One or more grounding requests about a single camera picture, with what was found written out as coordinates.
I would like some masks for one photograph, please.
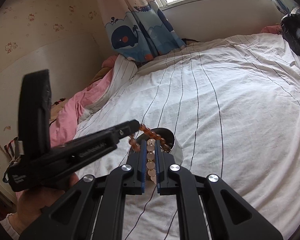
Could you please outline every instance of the silver screw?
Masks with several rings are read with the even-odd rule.
[[[180,166],[178,164],[172,164],[172,165],[170,165],[170,170],[178,171],[178,170],[180,170]]]
[[[84,182],[91,182],[93,181],[93,176],[92,175],[86,175],[83,177]]]
[[[129,164],[124,164],[124,165],[121,166],[121,169],[123,171],[130,171],[132,169],[132,167]]]
[[[211,174],[209,175],[208,179],[211,181],[211,182],[217,182],[219,180],[219,177],[215,174]]]

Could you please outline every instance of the metal tin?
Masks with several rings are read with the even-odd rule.
[[[164,138],[166,140],[166,144],[171,148],[170,154],[173,155],[176,164],[181,165],[181,163],[183,161],[183,157],[184,157],[183,150],[182,150],[180,144],[178,143],[173,132],[171,132],[167,128],[154,128],[151,130],[154,131],[156,134],[159,134],[162,138]],[[136,141],[138,144],[141,144],[141,140],[148,140],[148,139],[149,139],[149,136],[147,136],[143,133],[136,138]],[[129,153],[132,153],[132,152],[134,152],[134,151],[130,147]]]

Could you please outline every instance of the white sleeve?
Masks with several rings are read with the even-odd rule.
[[[8,217],[11,216],[12,214],[8,214],[7,217],[0,221],[0,224],[3,226],[3,228],[7,231],[9,236],[12,237],[13,240],[19,240],[19,235],[18,233],[12,228],[12,226],[9,223]]]

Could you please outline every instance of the human hand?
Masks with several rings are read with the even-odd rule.
[[[69,179],[70,187],[79,181],[74,173]],[[17,212],[8,217],[12,228],[20,235],[33,221],[41,215],[41,208],[51,206],[64,194],[64,190],[34,187],[22,193],[17,203]]]

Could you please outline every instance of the bed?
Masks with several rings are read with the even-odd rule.
[[[109,89],[85,114],[74,138],[131,119],[166,127],[193,174],[221,176],[284,239],[300,225],[300,57],[281,35],[193,43],[138,71],[119,55]],[[122,139],[79,178],[108,174],[128,149]],[[176,212],[174,197],[147,181],[145,194],[127,196],[123,239],[179,239]]]

